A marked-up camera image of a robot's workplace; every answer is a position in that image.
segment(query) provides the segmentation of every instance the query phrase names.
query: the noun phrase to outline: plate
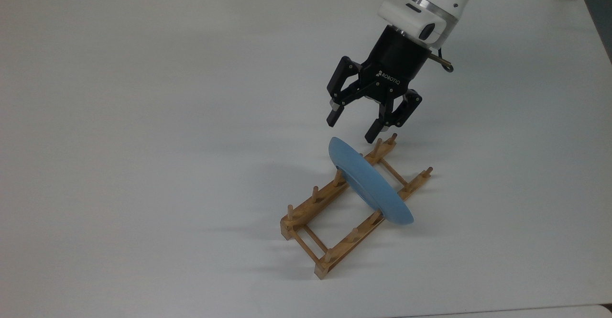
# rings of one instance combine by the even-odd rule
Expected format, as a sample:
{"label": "plate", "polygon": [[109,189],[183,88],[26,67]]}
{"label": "plate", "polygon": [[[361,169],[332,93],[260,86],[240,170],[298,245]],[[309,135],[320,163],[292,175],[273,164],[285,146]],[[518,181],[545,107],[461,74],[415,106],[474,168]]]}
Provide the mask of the plate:
{"label": "plate", "polygon": [[342,172],[346,183],[372,209],[380,209],[385,219],[398,225],[415,221],[410,209],[391,185],[346,142],[332,137],[329,142],[329,157]]}

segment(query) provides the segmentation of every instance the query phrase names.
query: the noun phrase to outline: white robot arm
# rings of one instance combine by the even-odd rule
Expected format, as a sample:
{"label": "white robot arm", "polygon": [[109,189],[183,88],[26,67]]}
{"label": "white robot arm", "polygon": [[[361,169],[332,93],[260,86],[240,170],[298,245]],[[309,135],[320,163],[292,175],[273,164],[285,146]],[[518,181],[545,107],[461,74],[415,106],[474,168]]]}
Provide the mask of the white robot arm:
{"label": "white robot arm", "polygon": [[[391,25],[385,28],[370,56],[363,63],[344,56],[329,81],[332,111],[328,125],[335,125],[350,102],[366,97],[380,105],[378,118],[365,134],[368,142],[372,143],[378,133],[390,126],[401,127],[422,101],[408,83],[425,61],[433,58],[451,71],[450,63],[432,55],[431,49],[440,49],[467,3],[468,0],[383,2],[378,15]],[[343,89],[346,79],[355,74],[358,80]],[[393,109],[393,101],[399,97],[403,97],[402,102]]]}
{"label": "white robot arm", "polygon": [[378,15],[418,44],[438,49],[467,3],[468,0],[386,0]]}

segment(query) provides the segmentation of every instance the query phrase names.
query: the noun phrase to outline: black object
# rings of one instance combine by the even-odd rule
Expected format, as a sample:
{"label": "black object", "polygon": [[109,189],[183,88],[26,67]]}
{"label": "black object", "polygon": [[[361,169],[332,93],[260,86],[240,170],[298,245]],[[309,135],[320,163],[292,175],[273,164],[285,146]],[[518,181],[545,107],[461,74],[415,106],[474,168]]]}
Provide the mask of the black object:
{"label": "black object", "polygon": [[436,25],[435,24],[427,24],[423,30],[421,31],[420,35],[419,35],[419,39],[424,41],[427,39],[427,37],[429,37],[431,35],[431,33],[433,32],[433,30],[435,29]]}
{"label": "black object", "polygon": [[[329,81],[328,92],[332,98],[332,111],[328,125],[333,127],[346,105],[361,97],[379,104],[378,119],[365,134],[372,143],[383,129],[401,127],[421,103],[417,91],[408,88],[431,51],[407,39],[391,26],[387,26],[376,42],[370,56],[359,65],[344,56]],[[358,74],[358,80],[342,89],[350,76]],[[404,97],[393,111],[393,100]]]}

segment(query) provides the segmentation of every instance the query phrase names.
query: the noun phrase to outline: white table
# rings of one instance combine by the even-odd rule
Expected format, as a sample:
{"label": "white table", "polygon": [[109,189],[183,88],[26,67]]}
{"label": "white table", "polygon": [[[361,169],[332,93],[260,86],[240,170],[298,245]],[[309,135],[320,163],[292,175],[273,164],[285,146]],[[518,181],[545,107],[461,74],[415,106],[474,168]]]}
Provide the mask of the white table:
{"label": "white table", "polygon": [[[392,317],[612,301],[612,67],[582,0],[472,0],[387,160],[433,178],[319,281],[288,204],[383,0],[0,0],[0,316]],[[335,244],[355,194],[311,227]]]}

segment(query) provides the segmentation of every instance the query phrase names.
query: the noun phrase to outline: robotiq logo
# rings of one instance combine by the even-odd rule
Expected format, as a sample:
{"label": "robotiq logo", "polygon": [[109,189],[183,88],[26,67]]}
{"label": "robotiq logo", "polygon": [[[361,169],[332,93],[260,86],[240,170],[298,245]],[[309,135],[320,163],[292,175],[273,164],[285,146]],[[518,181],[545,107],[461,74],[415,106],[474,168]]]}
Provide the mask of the robotiq logo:
{"label": "robotiq logo", "polygon": [[389,81],[391,81],[391,82],[395,83],[396,85],[399,85],[399,84],[400,84],[400,80],[399,80],[399,79],[393,78],[393,77],[392,77],[392,76],[390,76],[389,74],[385,74],[385,73],[383,73],[383,72],[382,72],[382,70],[379,70],[379,71],[378,71],[378,74],[376,74],[376,76],[377,76],[377,77],[383,77],[383,78],[385,78],[385,79],[387,79],[387,80],[389,80]]}

